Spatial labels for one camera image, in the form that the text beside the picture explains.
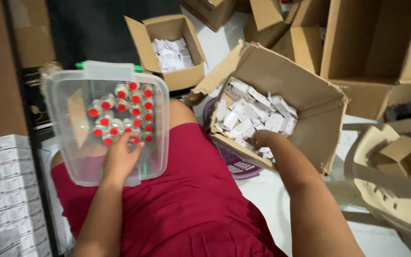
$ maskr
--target plastic chair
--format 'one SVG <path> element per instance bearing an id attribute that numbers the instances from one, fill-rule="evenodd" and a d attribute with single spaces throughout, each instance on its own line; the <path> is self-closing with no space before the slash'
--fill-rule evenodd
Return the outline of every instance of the plastic chair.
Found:
<path id="1" fill-rule="evenodd" d="M 409 132 L 407 126 L 399 125 L 395 127 Z M 343 130 L 355 130 L 359 135 L 345 159 L 345 181 L 326 182 L 328 189 L 338 203 L 368 209 L 371 215 L 359 222 L 375 224 L 375 219 L 384 220 L 411 243 L 411 179 L 369 167 L 367 159 L 376 146 L 395 141 L 399 134 L 387 124 L 344 124 Z"/>

